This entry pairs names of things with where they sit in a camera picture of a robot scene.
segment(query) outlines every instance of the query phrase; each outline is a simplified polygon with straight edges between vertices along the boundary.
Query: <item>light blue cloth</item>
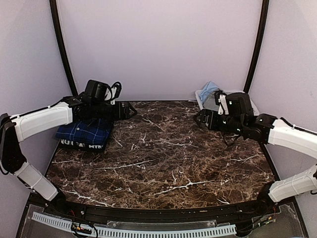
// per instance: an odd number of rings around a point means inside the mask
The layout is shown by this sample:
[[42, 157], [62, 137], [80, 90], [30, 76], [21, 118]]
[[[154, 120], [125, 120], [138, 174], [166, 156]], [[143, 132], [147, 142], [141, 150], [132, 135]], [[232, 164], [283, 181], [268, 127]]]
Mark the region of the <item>light blue cloth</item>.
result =
[[219, 87], [210, 81], [209, 83], [206, 84], [206, 86], [200, 92], [200, 94], [199, 94], [200, 101], [202, 101], [202, 103], [204, 103], [206, 101], [207, 97], [209, 96], [209, 94], [218, 90], [218, 89], [219, 89]]

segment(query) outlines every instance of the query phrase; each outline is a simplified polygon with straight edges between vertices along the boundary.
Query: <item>white wall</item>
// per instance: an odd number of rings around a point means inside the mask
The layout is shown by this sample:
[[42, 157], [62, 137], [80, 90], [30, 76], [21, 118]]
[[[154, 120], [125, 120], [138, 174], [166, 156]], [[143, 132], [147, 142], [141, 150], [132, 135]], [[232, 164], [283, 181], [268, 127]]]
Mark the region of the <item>white wall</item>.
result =
[[121, 100], [188, 100], [212, 80], [243, 89], [261, 0], [58, 1], [79, 91], [121, 81]]
[[[53, 30], [49, 1], [0, 1], [0, 114], [23, 113], [70, 95]], [[41, 172], [57, 141], [54, 130], [21, 143]], [[14, 176], [0, 174], [0, 237], [16, 235], [28, 190]]]
[[[261, 112], [285, 117], [317, 131], [317, 1], [270, 1], [263, 46], [251, 88]], [[281, 178], [309, 168], [316, 160], [279, 146], [269, 152]], [[317, 196], [298, 203], [310, 237], [317, 233]]]

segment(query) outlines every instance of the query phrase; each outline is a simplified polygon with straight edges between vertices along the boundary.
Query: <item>black pole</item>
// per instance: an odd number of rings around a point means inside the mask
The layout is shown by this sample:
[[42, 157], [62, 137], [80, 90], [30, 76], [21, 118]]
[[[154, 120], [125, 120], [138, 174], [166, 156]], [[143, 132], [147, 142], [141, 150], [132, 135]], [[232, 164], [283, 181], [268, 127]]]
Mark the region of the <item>black pole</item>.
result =
[[65, 49], [63, 35], [61, 32], [61, 27], [60, 27], [60, 21], [59, 21], [59, 16], [58, 16], [56, 0], [50, 0], [50, 5], [51, 5], [52, 19], [53, 19], [57, 44], [58, 44], [58, 48], [59, 48], [59, 53], [60, 53], [60, 57], [61, 57], [61, 60], [63, 62], [63, 65], [64, 65], [64, 70], [66, 73], [67, 81], [68, 81], [71, 93], [73, 94], [73, 96], [77, 96], [78, 91], [76, 89], [75, 81], [74, 81], [73, 75], [71, 73], [70, 65], [68, 62], [68, 57], [67, 57], [67, 53], [66, 53], [66, 49]]
[[267, 12], [268, 12], [268, 4], [269, 4], [269, 0], [263, 0], [256, 44], [254, 46], [252, 60], [251, 60], [250, 68], [249, 68], [249, 73], [248, 73], [247, 80], [246, 80], [246, 83], [245, 83], [244, 89], [243, 89], [243, 91], [246, 93], [249, 93], [249, 91], [250, 91], [253, 76], [254, 76], [254, 73], [256, 71], [256, 67], [257, 67], [257, 63], [258, 63], [258, 59], [259, 59], [259, 54], [260, 54], [260, 50], [261, 50], [264, 29], [265, 29], [265, 24], [266, 24]]

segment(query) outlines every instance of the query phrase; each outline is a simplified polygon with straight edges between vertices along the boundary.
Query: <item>white laundry basket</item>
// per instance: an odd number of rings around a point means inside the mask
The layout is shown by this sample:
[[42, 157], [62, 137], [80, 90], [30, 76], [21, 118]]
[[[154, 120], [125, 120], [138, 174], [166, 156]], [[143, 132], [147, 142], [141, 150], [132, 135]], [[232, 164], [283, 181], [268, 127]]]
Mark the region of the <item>white laundry basket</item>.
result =
[[[201, 91], [202, 91], [202, 90], [197, 90], [197, 91], [195, 92], [196, 99], [197, 99], [197, 102], [198, 102], [198, 105], [199, 105], [200, 110], [204, 109], [203, 103], [202, 103], [202, 101], [201, 101], [200, 98], [199, 98], [199, 94], [200, 94]], [[223, 91], [224, 91], [226, 94], [231, 94], [231, 93], [244, 93], [244, 92], [241, 91], [241, 90], [235, 90], [235, 89], [233, 89], [233, 90], [223, 90]], [[255, 115], [255, 116], [258, 116], [258, 115], [260, 114], [260, 112], [259, 112], [257, 106], [254, 104], [254, 102], [251, 100], [251, 98], [250, 98], [250, 101], [251, 101], [251, 105], [252, 105], [252, 108], [253, 108], [254, 115]]]

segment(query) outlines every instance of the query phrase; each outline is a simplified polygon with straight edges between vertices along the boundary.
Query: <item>marble surface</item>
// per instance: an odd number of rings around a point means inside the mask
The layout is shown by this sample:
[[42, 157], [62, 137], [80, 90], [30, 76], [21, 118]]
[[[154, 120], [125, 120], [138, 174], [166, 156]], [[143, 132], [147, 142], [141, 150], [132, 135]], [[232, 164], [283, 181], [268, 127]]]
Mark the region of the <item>marble surface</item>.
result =
[[256, 198], [273, 174], [257, 142], [227, 147], [199, 128], [195, 102], [135, 102], [104, 153], [58, 148], [47, 177], [67, 200], [134, 209], [217, 206]]

